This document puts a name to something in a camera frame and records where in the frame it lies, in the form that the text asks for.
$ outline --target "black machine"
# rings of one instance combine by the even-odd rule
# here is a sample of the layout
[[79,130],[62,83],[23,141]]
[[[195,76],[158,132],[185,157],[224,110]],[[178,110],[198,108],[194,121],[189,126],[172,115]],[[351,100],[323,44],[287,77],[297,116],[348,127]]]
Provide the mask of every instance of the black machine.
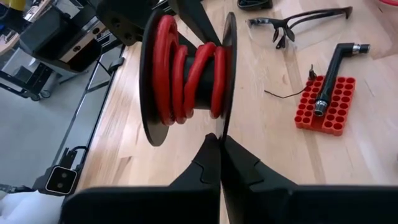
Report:
[[[184,123],[194,108],[210,110],[215,134],[205,137],[192,163],[166,187],[104,187],[74,194],[85,157],[77,170],[70,170],[78,149],[65,151],[62,164],[37,182],[43,183],[37,186],[42,193],[68,196],[61,223],[219,223],[221,184],[230,223],[398,221],[397,187],[297,185],[228,136],[236,18],[228,14],[220,41],[199,1],[168,4],[204,45],[196,48],[177,32],[172,16],[145,1],[90,1],[98,19],[122,43],[142,41],[139,88],[149,142],[161,145],[169,126]],[[158,85],[165,77],[169,85]],[[181,93],[182,86],[194,88]]]
[[[18,2],[19,7],[24,6],[24,1]],[[23,98],[39,101],[41,98],[50,97],[50,90],[65,82],[58,82],[54,67],[72,73],[82,73],[102,54],[122,44],[120,39],[112,38],[112,34],[104,34],[104,24],[97,18],[93,6],[85,2],[83,9],[73,17],[65,14],[56,7],[49,6],[34,22],[27,22],[23,18],[22,10],[6,8],[1,20],[6,27],[12,28],[12,33],[20,34],[18,46],[40,60],[35,71],[30,72],[21,66],[13,74],[0,71],[0,78],[6,83],[0,83],[3,88]],[[154,1],[145,2],[146,7],[162,9],[167,14],[175,14],[167,1],[156,4]],[[144,24],[135,24],[131,30],[123,35],[129,35],[129,45],[142,41]]]
[[30,25],[30,22],[23,16],[25,1],[12,0],[6,1],[6,3],[10,3],[10,7],[0,4],[0,24],[20,34]]

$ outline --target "black cable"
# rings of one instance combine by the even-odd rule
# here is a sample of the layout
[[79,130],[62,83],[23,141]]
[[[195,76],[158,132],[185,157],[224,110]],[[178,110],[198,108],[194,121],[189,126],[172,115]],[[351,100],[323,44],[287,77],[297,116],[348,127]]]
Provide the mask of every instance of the black cable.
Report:
[[97,62],[99,63],[99,65],[105,70],[105,72],[106,72],[109,76],[112,76],[112,74],[108,71],[108,69],[105,68],[105,66],[100,62],[100,60],[97,60]]
[[272,96],[278,97],[280,99],[286,99],[286,98],[289,98],[291,96],[297,96],[297,95],[301,94],[302,92],[304,92],[306,87],[312,86],[312,84],[313,84],[313,82],[315,81],[316,78],[317,78],[317,74],[313,71],[313,65],[311,65],[311,69],[310,69],[309,74],[308,74],[308,80],[311,81],[311,83],[308,84],[308,85],[305,85],[305,87],[300,92],[294,93],[294,94],[291,94],[291,95],[288,95],[288,96],[279,96],[279,95],[276,95],[275,93],[271,93],[270,91],[267,91],[267,90],[264,90],[264,92],[268,93],[268,94],[270,94]]

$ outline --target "black rubber cylinder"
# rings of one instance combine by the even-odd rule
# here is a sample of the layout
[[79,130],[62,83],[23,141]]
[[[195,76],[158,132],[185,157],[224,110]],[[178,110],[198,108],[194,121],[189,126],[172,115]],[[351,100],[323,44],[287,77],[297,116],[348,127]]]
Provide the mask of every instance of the black rubber cylinder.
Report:
[[[189,70],[195,60],[188,56],[184,65],[184,86],[188,80]],[[214,84],[214,58],[209,58],[200,77],[198,88],[195,94],[195,109],[210,110],[211,95],[213,94]]]
[[359,53],[360,54],[367,54],[371,48],[370,44],[361,44],[359,48]]

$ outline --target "black circular plate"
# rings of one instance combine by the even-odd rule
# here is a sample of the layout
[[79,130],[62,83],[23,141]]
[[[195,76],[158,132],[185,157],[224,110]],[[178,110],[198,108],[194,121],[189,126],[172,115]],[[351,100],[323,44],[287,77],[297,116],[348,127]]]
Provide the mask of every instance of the black circular plate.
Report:
[[169,131],[169,127],[162,124],[157,114],[154,91],[152,88],[152,58],[155,46],[157,25],[165,13],[156,9],[150,15],[142,38],[141,60],[139,65],[139,95],[141,104],[142,125],[149,143],[160,146]]
[[223,47],[226,49],[226,89],[224,93],[223,113],[217,119],[216,135],[224,143],[231,119],[232,102],[235,89],[236,57],[238,36],[236,34],[236,18],[233,12],[228,13],[224,26]]

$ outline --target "wooden table surface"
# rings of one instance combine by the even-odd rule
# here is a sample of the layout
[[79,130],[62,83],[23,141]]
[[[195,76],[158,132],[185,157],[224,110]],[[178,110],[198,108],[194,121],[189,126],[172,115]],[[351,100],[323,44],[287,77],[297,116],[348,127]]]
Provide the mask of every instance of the wooden table surface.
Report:
[[[398,184],[398,8],[376,0],[279,0],[273,10],[240,11],[236,0],[204,0],[219,37],[229,11],[238,23],[238,64],[229,135],[265,164],[298,184]],[[343,29],[304,49],[260,48],[245,20],[283,18],[328,7],[353,6]],[[179,31],[200,42],[179,22]],[[327,32],[323,27],[313,34]],[[300,91],[314,64],[325,74],[339,42],[371,44],[368,55],[346,58],[339,76],[357,80],[344,134],[330,136],[297,129],[294,116]],[[168,185],[187,168],[205,134],[215,131],[207,111],[195,111],[184,125],[170,128],[166,141],[152,147],[145,136],[139,106],[141,44],[126,48],[96,130],[79,189],[94,186]]]
[[[43,0],[39,6],[32,7],[25,16],[25,19],[28,21],[35,21],[50,2],[51,0]],[[14,35],[14,37],[8,43],[6,43],[6,41],[2,38],[0,40],[0,55],[3,55],[10,50],[18,42],[18,40],[19,34]]]

